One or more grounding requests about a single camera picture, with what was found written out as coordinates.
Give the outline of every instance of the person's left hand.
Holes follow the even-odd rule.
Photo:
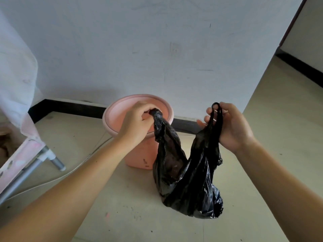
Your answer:
[[[149,128],[154,123],[154,118],[151,115],[145,120],[141,116],[144,112],[154,108],[158,107],[144,101],[136,102],[126,113],[116,140],[126,140],[132,148],[137,146],[145,138]]]

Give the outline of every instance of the person's right arm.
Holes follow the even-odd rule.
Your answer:
[[[220,106],[224,110],[220,143],[236,155],[288,240],[323,241],[323,199],[268,154],[233,104]]]

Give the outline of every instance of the floor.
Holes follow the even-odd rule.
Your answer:
[[[323,196],[323,88],[273,58],[244,115],[265,148]],[[100,119],[56,112],[36,126],[67,171],[61,173],[47,161],[17,192],[73,170],[110,137]],[[194,136],[179,135],[189,155]],[[121,162],[72,241],[287,241],[235,156],[224,148],[221,154],[224,163],[213,180],[224,200],[218,219],[199,220],[165,207],[151,171]],[[0,225],[57,182],[6,201],[0,208]]]

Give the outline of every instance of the hand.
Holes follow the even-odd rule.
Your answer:
[[[223,110],[223,126],[219,139],[221,145],[236,154],[237,151],[244,146],[256,142],[247,120],[237,107],[233,104],[223,102],[220,103],[220,106]],[[206,112],[208,115],[204,117],[204,121],[208,123],[212,108],[207,108]],[[203,128],[206,126],[206,124],[200,120],[197,120],[197,123]]]
[[[115,139],[126,140],[127,144],[132,148],[137,146],[145,138],[149,128],[154,123],[154,118],[151,115],[145,120],[141,116],[145,111],[154,108],[158,107],[143,101],[136,102],[126,113],[121,129]]]

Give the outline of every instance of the forearm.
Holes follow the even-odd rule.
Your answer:
[[[3,227],[0,240],[70,241],[118,163],[130,150],[122,141],[109,143]]]
[[[290,241],[323,240],[323,200],[318,195],[258,143],[241,148],[236,156]]]

